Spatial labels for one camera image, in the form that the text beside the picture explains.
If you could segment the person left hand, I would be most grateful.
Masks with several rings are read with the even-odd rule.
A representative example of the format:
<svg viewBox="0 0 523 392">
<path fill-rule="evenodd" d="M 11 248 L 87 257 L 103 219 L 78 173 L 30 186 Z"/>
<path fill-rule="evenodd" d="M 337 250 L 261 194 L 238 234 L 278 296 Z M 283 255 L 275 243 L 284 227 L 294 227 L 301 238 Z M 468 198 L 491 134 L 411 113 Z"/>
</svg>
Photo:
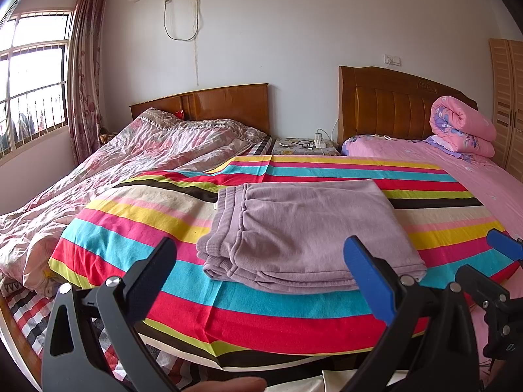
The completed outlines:
<svg viewBox="0 0 523 392">
<path fill-rule="evenodd" d="M 267 382 L 259 377 L 240 377 L 228 381 L 202 381 L 183 392 L 264 392 Z"/>
</svg>

